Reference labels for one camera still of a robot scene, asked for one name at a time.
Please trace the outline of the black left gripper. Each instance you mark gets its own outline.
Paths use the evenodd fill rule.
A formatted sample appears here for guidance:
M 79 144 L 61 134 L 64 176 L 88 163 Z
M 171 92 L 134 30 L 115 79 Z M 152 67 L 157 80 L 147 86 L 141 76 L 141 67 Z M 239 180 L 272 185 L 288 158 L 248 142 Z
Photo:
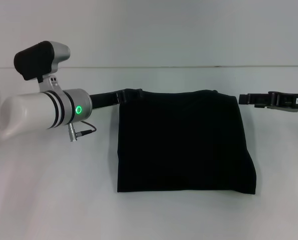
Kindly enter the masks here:
M 143 97 L 143 91 L 139 89 L 126 88 L 115 92 L 107 92 L 100 94 L 91 94 L 92 109 L 99 109 L 114 106 L 117 104 L 126 104 Z

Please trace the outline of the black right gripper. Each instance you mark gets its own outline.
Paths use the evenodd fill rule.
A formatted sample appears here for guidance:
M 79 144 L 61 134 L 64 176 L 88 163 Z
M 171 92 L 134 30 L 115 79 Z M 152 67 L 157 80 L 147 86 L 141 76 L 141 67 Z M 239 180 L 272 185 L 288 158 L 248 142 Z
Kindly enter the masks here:
M 240 94 L 239 105 L 253 105 L 255 108 L 298 112 L 298 93 L 270 91 L 268 93 Z

